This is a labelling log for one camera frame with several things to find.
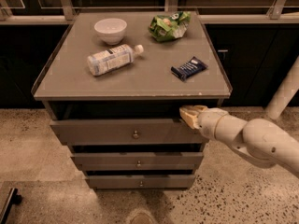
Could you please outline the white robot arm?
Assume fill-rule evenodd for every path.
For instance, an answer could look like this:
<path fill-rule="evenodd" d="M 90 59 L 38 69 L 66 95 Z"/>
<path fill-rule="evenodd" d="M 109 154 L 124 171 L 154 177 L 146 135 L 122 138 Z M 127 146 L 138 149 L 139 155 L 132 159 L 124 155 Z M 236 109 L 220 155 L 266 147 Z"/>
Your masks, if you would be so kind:
<path fill-rule="evenodd" d="M 187 125 L 209 140 L 225 144 L 251 164 L 276 164 L 299 176 L 299 142 L 274 122 L 298 91 L 299 58 L 266 108 L 269 119 L 245 121 L 220 108 L 185 105 L 179 113 Z"/>

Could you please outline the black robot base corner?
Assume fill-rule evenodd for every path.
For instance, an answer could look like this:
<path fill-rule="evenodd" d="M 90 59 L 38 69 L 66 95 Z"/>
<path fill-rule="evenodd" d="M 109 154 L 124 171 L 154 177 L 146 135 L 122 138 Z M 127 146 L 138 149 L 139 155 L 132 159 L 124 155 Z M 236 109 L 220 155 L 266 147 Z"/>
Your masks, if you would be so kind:
<path fill-rule="evenodd" d="M 12 205 L 19 205 L 21 201 L 22 196 L 18 193 L 18 190 L 16 188 L 11 188 L 0 213 L 0 224 L 7 224 Z"/>

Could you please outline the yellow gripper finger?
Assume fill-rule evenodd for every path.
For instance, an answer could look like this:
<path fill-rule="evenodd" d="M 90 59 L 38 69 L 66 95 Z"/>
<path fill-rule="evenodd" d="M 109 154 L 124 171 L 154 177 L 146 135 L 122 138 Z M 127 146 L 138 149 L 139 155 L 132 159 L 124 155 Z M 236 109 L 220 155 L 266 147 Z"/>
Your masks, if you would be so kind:
<path fill-rule="evenodd" d="M 204 112 L 208 109 L 205 105 L 185 105 L 185 108 L 194 112 Z"/>
<path fill-rule="evenodd" d="M 181 108 L 179 110 L 179 114 L 190 128 L 199 129 L 199 125 L 198 125 L 199 113 L 197 111 Z"/>

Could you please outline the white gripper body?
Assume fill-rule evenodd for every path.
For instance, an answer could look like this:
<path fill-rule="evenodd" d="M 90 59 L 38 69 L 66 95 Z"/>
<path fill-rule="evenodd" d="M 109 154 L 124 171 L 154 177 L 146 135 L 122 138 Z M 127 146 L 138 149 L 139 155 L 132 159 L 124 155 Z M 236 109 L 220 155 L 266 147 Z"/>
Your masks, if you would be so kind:
<path fill-rule="evenodd" d="M 199 132 L 205 138 L 215 140 L 215 130 L 221 118 L 228 114 L 219 108 L 208 108 L 198 116 Z"/>

